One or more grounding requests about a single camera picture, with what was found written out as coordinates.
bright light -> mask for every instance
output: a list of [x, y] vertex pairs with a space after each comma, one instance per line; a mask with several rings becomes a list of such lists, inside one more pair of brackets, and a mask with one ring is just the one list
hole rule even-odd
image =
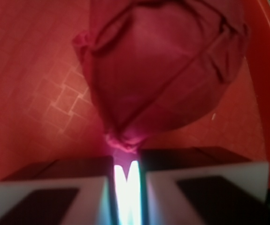
[[131, 163], [128, 180], [121, 166], [115, 165], [114, 171], [119, 224], [140, 225], [141, 196], [138, 161]]

red fabric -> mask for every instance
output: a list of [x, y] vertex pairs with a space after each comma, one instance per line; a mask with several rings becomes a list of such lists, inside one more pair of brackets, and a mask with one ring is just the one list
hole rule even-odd
[[107, 142], [134, 151], [211, 111], [247, 37], [237, 0], [92, 0], [90, 28], [73, 45]]

red floor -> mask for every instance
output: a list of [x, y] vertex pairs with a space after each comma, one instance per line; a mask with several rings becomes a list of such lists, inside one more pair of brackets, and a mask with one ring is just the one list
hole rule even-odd
[[[71, 39], [88, 27], [88, 0], [0, 0], [0, 179], [31, 162], [111, 154]], [[218, 145], [265, 159], [248, 65], [219, 107], [146, 147]]]

orange wall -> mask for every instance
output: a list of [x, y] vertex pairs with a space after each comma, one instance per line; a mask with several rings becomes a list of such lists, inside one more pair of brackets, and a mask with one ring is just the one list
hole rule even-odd
[[270, 162], [270, 5], [267, 0], [242, 0], [242, 3], [252, 33], [247, 61], [262, 119], [267, 159]]

